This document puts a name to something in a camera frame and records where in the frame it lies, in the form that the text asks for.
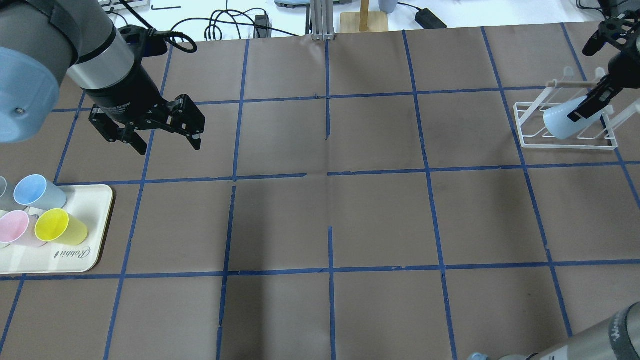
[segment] cup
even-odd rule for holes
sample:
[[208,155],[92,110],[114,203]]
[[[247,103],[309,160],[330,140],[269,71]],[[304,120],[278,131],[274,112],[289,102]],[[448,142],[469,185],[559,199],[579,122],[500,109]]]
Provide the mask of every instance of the cup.
[[398,0],[378,0],[380,10],[385,13],[392,13],[398,5]]
[[40,241],[35,234],[38,215],[29,215],[22,210],[15,210],[0,218],[0,245],[20,245],[41,247],[46,242]]
[[20,180],[13,198],[18,204],[42,210],[62,208],[67,203],[67,194],[38,174]]
[[18,204],[13,199],[13,190],[15,185],[9,183],[5,178],[0,176],[0,210],[13,211],[24,210],[27,207],[25,205]]
[[89,235],[86,225],[62,209],[42,214],[36,224],[36,236],[46,242],[80,245]]
[[577,99],[567,101],[564,104],[554,106],[553,108],[545,111],[543,120],[545,121],[545,126],[547,127],[547,130],[549,130],[549,133],[560,140],[564,140],[598,121],[602,116],[602,110],[598,111],[588,119],[583,118],[576,122],[567,117],[585,99],[587,99],[587,97],[582,96]]

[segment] power adapter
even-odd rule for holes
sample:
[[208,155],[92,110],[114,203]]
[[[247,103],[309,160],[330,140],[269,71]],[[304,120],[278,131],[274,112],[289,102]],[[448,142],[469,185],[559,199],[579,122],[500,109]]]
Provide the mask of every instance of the power adapter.
[[[256,15],[255,16],[255,24],[258,26],[267,26],[269,25],[269,15]],[[253,38],[270,38],[271,37],[271,29],[264,28],[253,28]]]
[[422,26],[423,29],[446,29],[447,24],[438,19],[429,9],[422,9],[415,14],[415,21]]

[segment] black cable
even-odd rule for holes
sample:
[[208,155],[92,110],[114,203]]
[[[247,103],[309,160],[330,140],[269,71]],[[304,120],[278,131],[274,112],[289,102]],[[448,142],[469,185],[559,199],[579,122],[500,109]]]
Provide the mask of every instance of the black cable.
[[[142,16],[140,16],[140,14],[138,14],[136,12],[136,10],[133,10],[133,8],[125,0],[119,0],[119,1],[120,1],[120,4],[122,4],[122,6],[127,8],[127,10],[131,13],[131,15],[135,16],[136,19],[138,19],[142,24],[144,24],[147,27],[147,29],[155,29]],[[175,38],[181,38],[183,40],[187,40],[187,42],[189,44],[191,44],[191,48],[184,47],[182,45],[178,45],[178,43],[175,42]],[[175,47],[176,49],[178,49],[180,51],[184,51],[185,53],[193,54],[196,51],[198,51],[198,46],[196,45],[196,42],[193,41],[193,39],[190,38],[187,34],[171,30],[169,33],[167,33],[163,37],[163,39],[164,39],[164,41],[169,43],[171,46]]]
[[582,0],[575,0],[575,6],[580,10],[596,10],[597,12],[602,14],[602,16],[604,17],[605,20],[607,20],[607,16],[604,13],[605,10],[611,11],[611,9],[617,8],[618,6],[624,4],[624,3],[628,2],[628,1],[629,0],[622,0],[618,4],[611,5],[611,6],[606,6],[606,7],[589,7],[589,6],[582,5]]
[[[211,21],[209,22],[209,26],[207,27],[207,29],[210,29],[212,25],[216,26],[218,24],[219,18],[222,16],[222,14],[226,13],[227,15],[231,16],[232,20],[234,21],[234,24],[236,25],[236,29],[237,29],[237,32],[238,32],[238,37],[240,39],[242,39],[242,35],[240,34],[240,27],[239,27],[238,21],[236,21],[236,17],[244,16],[247,19],[249,19],[249,21],[253,24],[253,26],[256,26],[255,21],[249,15],[246,14],[246,13],[252,11],[252,10],[262,10],[264,12],[264,14],[267,15],[267,11],[265,9],[262,9],[262,8],[251,8],[251,9],[245,11],[245,12],[240,12],[238,10],[216,10],[216,11],[211,13]],[[214,16],[214,14],[216,12],[220,12],[220,13],[218,14],[216,19],[214,20],[213,16]],[[209,30],[209,40],[212,40],[211,39],[211,31],[210,30]]]
[[[222,16],[223,13],[226,13],[227,15],[231,16],[232,20],[234,21],[234,24],[236,25],[236,30],[238,32],[238,38],[242,39],[242,35],[240,34],[240,27],[238,26],[238,22],[236,21],[236,17],[238,16],[244,16],[247,19],[249,19],[249,21],[255,25],[255,21],[249,16],[247,15],[248,12],[254,11],[254,10],[262,10],[264,12],[264,15],[267,15],[267,10],[263,9],[263,8],[250,8],[247,11],[244,12],[240,12],[238,10],[229,10],[228,8],[226,10],[216,10],[214,12],[211,13],[211,20],[213,20],[213,16],[215,13],[220,12],[220,14],[218,14],[218,16],[216,17],[216,20],[213,20],[213,23],[210,21],[209,22],[209,26],[207,27],[207,29],[205,29],[205,40],[215,40],[216,39],[216,32],[215,32],[215,27],[218,25],[218,21],[220,19],[220,16]],[[211,38],[211,26],[214,26],[214,33],[213,33],[213,39]]]
[[124,20],[124,23],[125,23],[126,25],[129,25],[129,21],[127,21],[127,18],[126,18],[126,17],[124,17],[124,16],[122,16],[122,15],[121,15],[121,14],[119,14],[119,13],[114,12],[114,11],[113,11],[113,8],[111,8],[111,10],[109,10],[108,12],[106,12],[106,14],[107,14],[107,15],[116,15],[116,16],[118,16],[118,17],[121,17],[121,18],[122,18],[122,20]]
[[[187,22],[187,21],[193,21],[193,20],[206,20],[206,21],[210,21],[210,18],[208,18],[208,17],[190,17],[190,18],[188,18],[188,19],[180,20],[180,21],[178,21],[175,25],[173,25],[173,27],[171,28],[171,31],[175,30],[175,28],[177,28],[180,24],[182,24],[182,23],[184,23],[184,22]],[[219,22],[219,23],[221,23],[221,24],[231,24],[231,25],[233,25],[233,24],[234,24],[233,22],[222,21],[222,20],[219,20],[218,22]],[[243,24],[242,22],[238,22],[237,24],[238,24],[238,25],[243,25],[243,26],[253,26],[253,24]],[[268,29],[268,30],[271,30],[271,31],[277,31],[277,32],[279,32],[279,33],[283,33],[283,34],[291,35],[292,37],[298,37],[298,36],[300,36],[300,35],[292,34],[292,33],[288,32],[288,31],[284,31],[284,30],[280,30],[280,29],[272,28],[272,27],[270,27],[270,26],[256,25],[256,27],[258,27],[259,29]]]
[[417,9],[419,12],[421,12],[421,11],[422,11],[422,9],[420,9],[418,6],[414,6],[414,5],[411,5],[411,4],[398,3],[398,5],[405,5],[405,6],[409,6],[409,7],[411,7],[411,8]]
[[127,8],[127,10],[131,13],[131,15],[135,16],[136,19],[138,19],[138,21],[140,21],[142,24],[144,24],[144,26],[147,27],[147,29],[154,29],[154,27],[151,26],[151,24],[149,24],[145,19],[143,19],[143,17],[140,16],[140,14],[138,14],[136,12],[136,10],[133,10],[131,5],[129,5],[129,3],[127,3],[127,1],[125,1],[125,0],[119,0],[119,1],[120,1],[120,4],[122,4],[122,6]]

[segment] tray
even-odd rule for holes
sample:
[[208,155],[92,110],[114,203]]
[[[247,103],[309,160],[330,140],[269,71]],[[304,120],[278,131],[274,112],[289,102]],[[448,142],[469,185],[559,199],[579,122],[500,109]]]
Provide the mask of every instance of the tray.
[[[9,245],[0,249],[0,274],[46,274],[85,272],[98,262],[113,205],[113,190],[107,185],[60,186],[67,193],[63,207],[89,228],[80,245],[48,243],[39,248]],[[27,208],[29,214],[43,210]],[[0,210],[0,216],[6,212]]]

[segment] white table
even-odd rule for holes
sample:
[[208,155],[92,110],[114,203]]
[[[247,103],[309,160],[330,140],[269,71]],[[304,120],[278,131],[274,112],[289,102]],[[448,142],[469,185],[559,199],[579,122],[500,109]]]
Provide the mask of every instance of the white table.
[[[224,9],[225,0],[150,0],[154,8],[167,6],[181,6],[173,10],[151,10],[149,6],[136,8],[151,25],[158,30],[169,30],[175,23],[189,17],[209,17],[214,10]],[[524,24],[548,24],[555,22],[584,22],[601,21],[602,16],[594,10],[580,10],[576,8],[574,0],[404,0],[402,2],[413,4],[420,8],[429,8],[436,16],[444,21],[450,28],[468,28],[476,26],[502,26]],[[596,0],[582,0],[585,6],[597,5]],[[302,35],[306,21],[306,9],[277,7],[273,0],[229,0],[229,8],[245,11],[250,8],[264,8],[269,13],[272,26],[290,33]],[[379,11],[378,1],[371,1],[371,11]],[[351,4],[336,4],[333,7],[336,32],[340,32],[340,13],[357,12],[360,9],[360,1],[354,0]],[[120,10],[118,13],[127,18],[131,24],[139,22],[127,12]],[[421,29],[414,21],[416,10],[408,6],[398,5],[396,10],[389,14],[389,30]],[[250,13],[252,18],[261,14],[260,11]],[[111,15],[116,20],[118,27],[123,26],[122,19]],[[220,20],[229,20],[223,15]],[[190,21],[181,24],[177,31],[186,33],[196,41],[204,41],[204,29],[206,21]],[[224,39],[237,39],[235,26],[221,24]],[[241,27],[242,38],[253,36],[252,26]],[[288,36],[273,32],[272,37]]]

